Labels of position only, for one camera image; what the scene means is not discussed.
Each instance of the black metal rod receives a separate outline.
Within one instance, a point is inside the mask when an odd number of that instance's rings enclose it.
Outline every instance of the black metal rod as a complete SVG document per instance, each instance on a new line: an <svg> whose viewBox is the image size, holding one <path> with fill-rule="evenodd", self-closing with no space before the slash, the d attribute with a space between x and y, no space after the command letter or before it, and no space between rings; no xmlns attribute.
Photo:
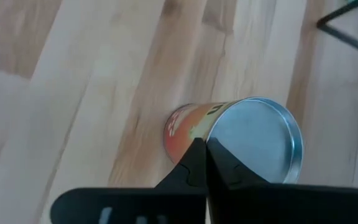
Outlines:
<svg viewBox="0 0 358 224"><path fill-rule="evenodd" d="M354 48L358 49L358 40L355 38L333 28L332 26L329 26L327 24L321 25L318 27L324 32L327 32L328 34L331 34L333 37L338 38L339 40L353 46Z"/></svg>
<svg viewBox="0 0 358 224"><path fill-rule="evenodd" d="M358 0L352 1L349 4L333 11L332 13L328 14L327 16L324 16L317 22L317 27L323 26L327 22L349 12L352 9L355 9L358 7Z"/></svg>

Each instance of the metal can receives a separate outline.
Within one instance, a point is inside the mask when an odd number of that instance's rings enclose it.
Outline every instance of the metal can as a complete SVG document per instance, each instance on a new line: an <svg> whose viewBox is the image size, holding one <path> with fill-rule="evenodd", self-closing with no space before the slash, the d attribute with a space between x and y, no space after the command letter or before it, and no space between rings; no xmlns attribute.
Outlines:
<svg viewBox="0 0 358 224"><path fill-rule="evenodd" d="M218 139L269 182L298 180L303 158L300 129L286 108L268 98L182 106L171 114L163 133L172 162L179 162L194 138Z"/></svg>

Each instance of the silver metal rim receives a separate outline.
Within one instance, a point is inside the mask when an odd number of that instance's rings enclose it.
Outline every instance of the silver metal rim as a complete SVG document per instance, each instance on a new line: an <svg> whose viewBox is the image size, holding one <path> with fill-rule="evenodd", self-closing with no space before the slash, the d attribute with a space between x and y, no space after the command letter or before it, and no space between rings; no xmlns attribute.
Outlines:
<svg viewBox="0 0 358 224"><path fill-rule="evenodd" d="M216 123L224 116L224 114L234 105L243 103L244 101L259 101L265 103L266 105L272 107L275 111L277 111L283 118L287 126L288 132L290 133L291 144L292 144L292 157L291 157L290 168L288 170L286 177L284 178L283 183L284 184L296 183L299 178L299 174L302 167L302 160L303 160L303 140L302 140L301 131L298 124L295 121L295 118L292 116L290 111L288 111L282 105L274 102L273 100L264 97L250 97L240 100L234 103L233 105L231 105L230 107L226 108L226 110L219 115L219 117L216 119L211 129L209 130L208 137L206 138L206 142L208 142L209 137L211 136L211 133L215 128Z"/></svg>

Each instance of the can lid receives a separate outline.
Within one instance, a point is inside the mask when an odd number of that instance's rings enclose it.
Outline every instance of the can lid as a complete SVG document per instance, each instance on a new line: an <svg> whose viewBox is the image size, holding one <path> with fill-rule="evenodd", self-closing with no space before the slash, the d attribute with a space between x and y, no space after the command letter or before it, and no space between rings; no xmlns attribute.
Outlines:
<svg viewBox="0 0 358 224"><path fill-rule="evenodd" d="M272 183L295 183L303 156L300 129L280 104L247 98L228 108L208 138L216 138L248 168Z"/></svg>

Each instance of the orange can label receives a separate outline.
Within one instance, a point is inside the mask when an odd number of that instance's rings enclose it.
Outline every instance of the orange can label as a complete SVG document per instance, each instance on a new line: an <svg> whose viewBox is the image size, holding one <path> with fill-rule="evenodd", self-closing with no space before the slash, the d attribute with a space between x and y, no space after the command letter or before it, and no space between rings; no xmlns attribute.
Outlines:
<svg viewBox="0 0 358 224"><path fill-rule="evenodd" d="M164 128L164 146L172 162L177 164L194 138L206 140L220 115L236 101L186 105L169 117Z"/></svg>

